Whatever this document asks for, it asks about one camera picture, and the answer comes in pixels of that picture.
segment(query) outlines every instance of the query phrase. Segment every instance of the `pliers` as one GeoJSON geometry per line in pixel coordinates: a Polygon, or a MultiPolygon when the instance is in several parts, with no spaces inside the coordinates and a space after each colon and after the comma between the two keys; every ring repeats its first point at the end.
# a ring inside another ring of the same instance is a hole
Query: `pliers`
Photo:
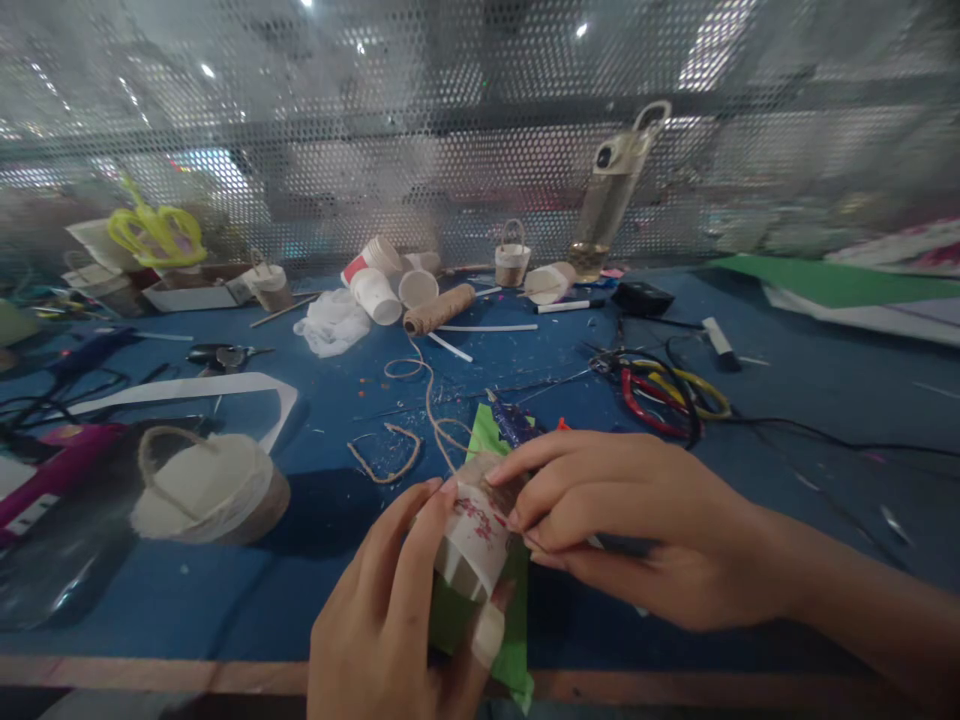
{"type": "Polygon", "coordinates": [[[639,388],[642,393],[659,400],[680,415],[684,417],[688,416],[687,409],[682,403],[677,402],[668,393],[648,381],[635,369],[633,363],[624,357],[627,351],[607,350],[606,348],[599,348],[589,343],[584,344],[596,353],[589,362],[591,369],[602,375],[609,375],[611,377],[619,375],[620,393],[623,396],[623,401],[638,419],[664,435],[681,439],[689,437],[690,433],[686,428],[671,425],[666,420],[644,409],[644,407],[637,402],[636,397],[634,397],[635,388],[639,388]]]}

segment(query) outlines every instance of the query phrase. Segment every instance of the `twine basket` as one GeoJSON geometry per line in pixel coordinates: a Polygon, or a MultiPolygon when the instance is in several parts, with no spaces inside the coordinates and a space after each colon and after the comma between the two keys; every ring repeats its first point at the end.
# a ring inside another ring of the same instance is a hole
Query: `twine basket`
{"type": "Polygon", "coordinates": [[[287,274],[279,265],[271,265],[257,248],[250,250],[252,270],[244,274],[250,291],[269,313],[286,310],[293,305],[293,293],[287,282],[287,274]]]}
{"type": "Polygon", "coordinates": [[[523,276],[527,272],[530,262],[530,248],[527,247],[527,232],[523,223],[512,218],[503,224],[500,232],[500,244],[494,253],[494,267],[496,268],[497,285],[500,287],[520,287],[523,276]],[[507,228],[517,226],[520,243],[507,242],[507,228]]]}
{"type": "MultiPolygon", "coordinates": [[[[270,532],[283,517],[290,504],[290,484],[274,466],[269,455],[259,446],[257,446],[259,455],[250,475],[242,479],[237,487],[233,488],[230,494],[216,506],[201,514],[188,507],[181,498],[175,497],[167,489],[157,484],[157,468],[150,451],[153,441],[161,435],[180,435],[208,452],[214,454],[221,452],[216,444],[216,441],[220,438],[205,440],[199,435],[182,428],[161,425],[150,428],[143,434],[137,454],[137,463],[140,467],[143,483],[146,486],[144,494],[152,492],[156,497],[169,503],[190,520],[185,528],[177,532],[149,534],[145,535],[146,537],[176,540],[194,545],[204,543],[247,545],[256,542],[270,532]]],[[[247,439],[256,445],[252,438],[247,439]]],[[[139,507],[140,503],[134,509],[132,517],[134,529],[137,529],[135,516],[139,507]]]]}

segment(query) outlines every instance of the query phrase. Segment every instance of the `blue work surface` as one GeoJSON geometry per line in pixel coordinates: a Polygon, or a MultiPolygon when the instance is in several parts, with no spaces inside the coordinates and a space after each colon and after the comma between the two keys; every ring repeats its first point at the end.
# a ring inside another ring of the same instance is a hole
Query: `blue work surface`
{"type": "MultiPolygon", "coordinates": [[[[700,340],[673,345],[692,371],[720,388],[744,415],[785,416],[853,441],[956,448],[958,401],[914,385],[919,381],[960,391],[955,351],[825,325],[770,308],[753,281],[721,271],[661,272],[646,279],[676,294],[667,317],[698,322],[712,315],[739,355],[768,363],[745,363],[740,373],[722,373],[709,346],[700,340]]],[[[595,290],[594,295],[603,292],[595,290]]],[[[613,340],[616,309],[610,304],[603,310],[538,317],[531,314],[529,302],[513,295],[487,296],[455,322],[536,322],[539,330],[448,333],[451,343],[475,358],[473,364],[430,340],[417,341],[437,371],[437,417],[469,425],[478,398],[467,396],[491,387],[501,389],[510,401],[524,399],[536,388],[513,392],[505,388],[573,375],[586,367],[588,357],[578,341],[609,345],[613,340]]],[[[345,355],[318,360],[291,330],[302,315],[302,310],[295,310],[256,329],[249,324],[263,313],[252,307],[135,323],[145,331],[193,335],[197,342],[276,348],[252,358],[247,369],[271,375],[300,392],[273,453],[292,487],[290,509],[280,525],[254,547],[140,541],[78,623],[0,635],[0,654],[307,658],[311,624],[370,524],[403,488],[445,475],[447,468],[423,410],[426,373],[403,380],[384,376],[387,361],[414,356],[402,328],[374,326],[345,355]],[[407,412],[374,417],[396,410],[407,412]],[[381,476],[398,469],[411,441],[386,431],[384,422],[425,440],[413,471],[395,486],[374,485],[346,447],[354,438],[373,433],[357,442],[360,451],[381,476]]],[[[656,346],[686,332],[649,321],[626,322],[628,345],[656,346]]],[[[39,362],[45,353],[70,342],[69,337],[58,336],[35,347],[31,356],[39,362]]],[[[143,340],[119,351],[105,366],[136,379],[158,363],[170,362],[188,377],[196,374],[196,366],[183,361],[188,347],[182,342],[143,340]]],[[[42,392],[49,382],[43,372],[21,373],[0,383],[0,398],[42,392]]],[[[525,404],[546,427],[556,427],[564,417],[576,428],[645,431],[623,406],[619,390],[592,373],[525,404]]],[[[114,420],[209,413],[212,407],[213,399],[139,407],[114,420]]],[[[276,412],[275,397],[247,395],[224,398],[218,417],[226,420],[225,432],[260,437],[275,421],[276,412]]],[[[918,577],[960,590],[960,527],[955,517],[960,483],[943,475],[960,474],[957,463],[887,452],[872,459],[782,430],[764,429],[762,434],[763,438],[750,427],[712,423],[696,454],[750,499],[880,557],[838,508],[849,513],[918,577]],[[798,474],[823,487],[833,505],[805,486],[798,474]],[[898,544],[880,515],[881,504],[894,510],[915,547],[898,544]]],[[[463,454],[453,450],[452,456],[460,462],[463,454]]],[[[531,668],[611,671],[862,671],[843,651],[799,626],[772,623],[692,635],[656,618],[642,618],[626,604],[536,566],[531,568],[529,663],[531,668]]]]}

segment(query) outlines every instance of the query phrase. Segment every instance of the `right hand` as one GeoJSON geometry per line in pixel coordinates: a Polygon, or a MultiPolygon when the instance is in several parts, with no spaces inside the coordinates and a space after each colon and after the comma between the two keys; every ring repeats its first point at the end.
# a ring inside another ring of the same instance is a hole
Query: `right hand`
{"type": "Polygon", "coordinates": [[[646,434],[554,432],[511,453],[488,481],[537,470],[510,516],[533,562],[688,630],[753,625],[798,602],[786,518],[685,450],[646,434]],[[586,545],[596,533],[661,544],[632,558],[586,545]]]}

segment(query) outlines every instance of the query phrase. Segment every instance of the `left hand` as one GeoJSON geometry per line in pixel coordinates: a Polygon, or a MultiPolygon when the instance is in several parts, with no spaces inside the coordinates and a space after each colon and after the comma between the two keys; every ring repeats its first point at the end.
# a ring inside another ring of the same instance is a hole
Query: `left hand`
{"type": "Polygon", "coordinates": [[[475,716],[510,593],[494,592],[447,667],[427,667],[433,562],[456,499],[455,482],[414,485],[370,528],[313,626],[309,720],[475,716]]]}

